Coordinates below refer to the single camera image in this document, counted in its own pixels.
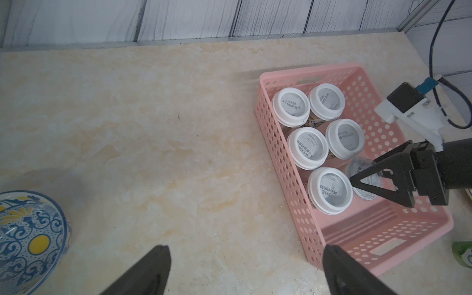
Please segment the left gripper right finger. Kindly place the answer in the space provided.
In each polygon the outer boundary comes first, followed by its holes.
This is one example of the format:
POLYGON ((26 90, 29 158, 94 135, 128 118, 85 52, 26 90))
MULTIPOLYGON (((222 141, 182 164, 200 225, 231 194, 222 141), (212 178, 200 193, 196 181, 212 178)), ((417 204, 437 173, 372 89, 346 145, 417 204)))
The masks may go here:
POLYGON ((322 264, 332 295, 396 294, 337 245, 324 248, 322 264))

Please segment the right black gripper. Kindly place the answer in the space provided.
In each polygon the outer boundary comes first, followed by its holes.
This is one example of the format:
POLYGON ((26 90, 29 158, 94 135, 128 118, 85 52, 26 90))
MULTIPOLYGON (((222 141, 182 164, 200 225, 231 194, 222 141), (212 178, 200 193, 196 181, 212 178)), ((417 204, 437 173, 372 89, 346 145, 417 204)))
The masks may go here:
POLYGON ((414 191, 427 196, 432 205, 449 204, 449 191, 441 178, 438 157, 433 145, 427 141, 406 141, 376 158, 371 167, 350 177, 350 182, 354 188, 376 194, 406 208, 415 206, 414 191), (362 182, 372 175, 390 179, 393 189, 362 182))

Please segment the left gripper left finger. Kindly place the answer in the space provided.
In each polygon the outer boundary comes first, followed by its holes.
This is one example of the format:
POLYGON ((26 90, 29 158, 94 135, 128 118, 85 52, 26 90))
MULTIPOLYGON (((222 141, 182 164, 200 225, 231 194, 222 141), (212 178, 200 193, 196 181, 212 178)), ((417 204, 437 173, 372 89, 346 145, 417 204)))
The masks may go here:
POLYGON ((101 295, 163 295, 171 263, 169 247, 155 246, 101 295))

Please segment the pink perforated plastic basket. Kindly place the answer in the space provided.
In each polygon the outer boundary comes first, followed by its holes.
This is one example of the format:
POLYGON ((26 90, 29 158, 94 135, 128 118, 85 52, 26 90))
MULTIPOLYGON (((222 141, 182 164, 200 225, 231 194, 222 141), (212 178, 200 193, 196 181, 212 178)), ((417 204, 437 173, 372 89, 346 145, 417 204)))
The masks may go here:
POLYGON ((338 87, 346 102, 342 117, 359 124, 366 141, 354 159, 328 157, 325 165, 352 176, 406 140, 398 124, 387 124, 375 113, 382 98, 362 65, 266 72, 259 83, 254 112, 310 264, 321 268, 325 246, 337 245, 371 273, 380 275, 452 230, 454 221, 448 209, 432 205, 425 196, 415 198, 414 208, 404 208, 381 197, 366 200, 356 191, 350 206, 338 215, 321 212, 309 199, 309 173, 297 169, 272 99, 287 87, 304 93, 324 83, 338 87))

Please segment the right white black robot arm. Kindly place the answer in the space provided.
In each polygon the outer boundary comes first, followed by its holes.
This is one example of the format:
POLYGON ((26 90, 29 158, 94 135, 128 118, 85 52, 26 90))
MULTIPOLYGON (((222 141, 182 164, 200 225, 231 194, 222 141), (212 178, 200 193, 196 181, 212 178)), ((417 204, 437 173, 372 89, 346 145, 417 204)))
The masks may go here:
POLYGON ((427 196, 434 206, 449 205, 449 192, 472 187, 472 140, 451 141, 436 152, 428 141, 411 140, 374 159, 374 164, 350 177, 354 188, 413 208, 413 193, 427 196), (394 189, 363 183, 362 180, 378 175, 390 179, 394 189))

